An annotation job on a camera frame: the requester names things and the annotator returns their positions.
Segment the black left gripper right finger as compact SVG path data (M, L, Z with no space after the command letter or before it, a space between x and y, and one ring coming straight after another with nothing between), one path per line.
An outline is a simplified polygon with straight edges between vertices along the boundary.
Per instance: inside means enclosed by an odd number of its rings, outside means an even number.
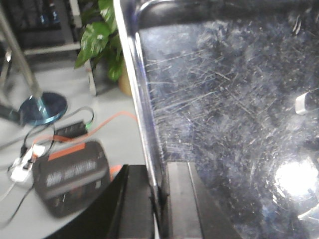
M215 204L190 162L166 166L169 239L239 239L228 217Z

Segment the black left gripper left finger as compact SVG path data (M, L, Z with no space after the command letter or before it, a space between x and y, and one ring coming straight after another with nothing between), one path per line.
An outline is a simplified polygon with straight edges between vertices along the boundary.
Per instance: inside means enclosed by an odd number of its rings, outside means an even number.
M82 213L50 239L153 239L151 189L145 165L124 165Z

